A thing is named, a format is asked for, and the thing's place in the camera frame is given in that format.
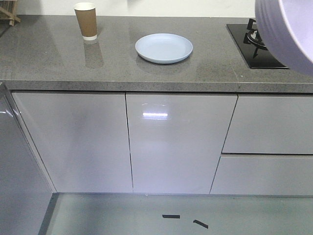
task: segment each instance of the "black glass cooktop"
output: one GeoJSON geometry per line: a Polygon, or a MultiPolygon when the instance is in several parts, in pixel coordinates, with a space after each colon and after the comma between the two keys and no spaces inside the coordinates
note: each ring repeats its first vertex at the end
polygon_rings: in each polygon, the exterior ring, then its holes
{"type": "Polygon", "coordinates": [[[271,53],[250,43],[247,39],[247,24],[227,24],[237,47],[251,69],[288,69],[276,60],[271,53]]]}

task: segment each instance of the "white wall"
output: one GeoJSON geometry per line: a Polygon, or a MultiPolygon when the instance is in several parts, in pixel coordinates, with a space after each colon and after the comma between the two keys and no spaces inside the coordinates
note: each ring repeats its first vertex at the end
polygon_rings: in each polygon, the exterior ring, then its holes
{"type": "MultiPolygon", "coordinates": [[[[90,0],[99,16],[254,17],[255,0],[90,0]]],[[[74,15],[79,0],[20,0],[18,14],[74,15]]]]}

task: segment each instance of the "wooden stand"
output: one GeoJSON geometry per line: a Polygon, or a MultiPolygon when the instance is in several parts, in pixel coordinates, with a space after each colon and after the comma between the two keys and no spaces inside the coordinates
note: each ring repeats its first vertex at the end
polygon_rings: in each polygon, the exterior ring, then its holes
{"type": "Polygon", "coordinates": [[[17,0],[2,1],[0,0],[0,20],[9,20],[9,24],[14,26],[15,21],[21,22],[16,16],[17,0]]]}

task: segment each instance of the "white bowl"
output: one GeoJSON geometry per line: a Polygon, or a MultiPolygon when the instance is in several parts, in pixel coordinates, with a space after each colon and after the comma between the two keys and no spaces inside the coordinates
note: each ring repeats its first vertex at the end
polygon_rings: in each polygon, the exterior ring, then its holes
{"type": "Polygon", "coordinates": [[[270,53],[290,69],[313,75],[313,0],[256,0],[255,16],[270,53]]]}

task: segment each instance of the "kitchen cabinet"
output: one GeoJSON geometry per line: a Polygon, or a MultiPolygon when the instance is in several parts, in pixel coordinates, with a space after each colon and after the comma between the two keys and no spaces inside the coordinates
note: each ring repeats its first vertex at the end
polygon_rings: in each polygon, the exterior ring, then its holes
{"type": "Polygon", "coordinates": [[[313,154],[313,97],[239,95],[223,153],[313,154]]]}
{"type": "Polygon", "coordinates": [[[0,234],[38,234],[52,190],[0,83],[0,234]]]}
{"type": "Polygon", "coordinates": [[[313,156],[223,154],[211,194],[313,195],[313,156]]]}
{"type": "Polygon", "coordinates": [[[57,192],[132,192],[124,93],[14,92],[57,192]]]}
{"type": "Polygon", "coordinates": [[[134,192],[208,194],[236,99],[126,94],[134,192]]]}

